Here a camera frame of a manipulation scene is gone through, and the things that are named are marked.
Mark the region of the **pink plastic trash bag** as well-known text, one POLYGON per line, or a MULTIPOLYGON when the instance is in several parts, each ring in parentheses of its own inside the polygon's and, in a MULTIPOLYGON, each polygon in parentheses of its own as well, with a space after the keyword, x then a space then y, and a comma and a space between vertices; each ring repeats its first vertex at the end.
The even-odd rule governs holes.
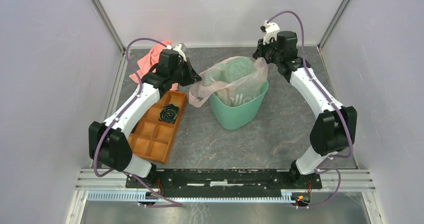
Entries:
POLYGON ((203 71, 200 77, 189 89, 189 104, 199 108, 214 94, 224 105, 237 107, 260 95, 268 64, 264 58, 234 56, 203 71))

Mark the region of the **green plastic trash bin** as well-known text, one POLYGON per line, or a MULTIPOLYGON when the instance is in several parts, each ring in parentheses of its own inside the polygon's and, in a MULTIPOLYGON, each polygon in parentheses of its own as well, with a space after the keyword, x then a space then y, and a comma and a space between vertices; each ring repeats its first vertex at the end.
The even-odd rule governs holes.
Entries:
POLYGON ((268 80, 264 83, 260 90, 260 95, 254 100, 237 106, 229 107, 224 105, 214 94, 209 98, 211 110, 218 122, 227 130, 238 129, 252 121, 264 100, 268 91, 268 80))

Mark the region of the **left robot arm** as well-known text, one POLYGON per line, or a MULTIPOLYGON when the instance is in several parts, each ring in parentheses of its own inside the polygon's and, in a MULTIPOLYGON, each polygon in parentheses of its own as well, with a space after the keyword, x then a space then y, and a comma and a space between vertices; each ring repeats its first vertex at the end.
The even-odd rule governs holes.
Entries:
POLYGON ((145 188, 153 187, 157 174, 152 164, 136 156, 128 137, 142 116, 177 83, 188 86, 201 77, 186 57, 183 44, 168 46, 159 54, 158 63, 145 74, 127 101, 103 122, 94 121, 88 128, 88 153, 94 163, 138 176, 145 188))

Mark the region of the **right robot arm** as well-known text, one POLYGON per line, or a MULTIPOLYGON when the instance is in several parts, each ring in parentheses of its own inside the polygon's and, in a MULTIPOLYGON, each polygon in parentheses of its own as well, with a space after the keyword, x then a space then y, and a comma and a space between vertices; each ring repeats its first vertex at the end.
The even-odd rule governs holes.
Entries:
POLYGON ((357 111, 337 101, 316 77, 310 64, 298 55, 297 34, 292 31, 266 32, 258 41, 253 58, 273 63, 286 81, 305 99, 315 115, 315 124, 309 135, 310 147, 297 159, 289 174, 289 183, 302 188, 309 182, 326 159, 343 158, 345 149, 350 157, 356 134, 357 111))

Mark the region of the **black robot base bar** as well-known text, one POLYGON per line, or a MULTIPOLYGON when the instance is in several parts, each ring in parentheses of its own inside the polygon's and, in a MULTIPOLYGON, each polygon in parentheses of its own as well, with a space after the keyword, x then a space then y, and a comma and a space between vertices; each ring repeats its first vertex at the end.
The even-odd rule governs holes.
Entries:
POLYGON ((318 174, 279 169, 156 169, 142 181, 166 198, 271 198, 323 187, 318 174))

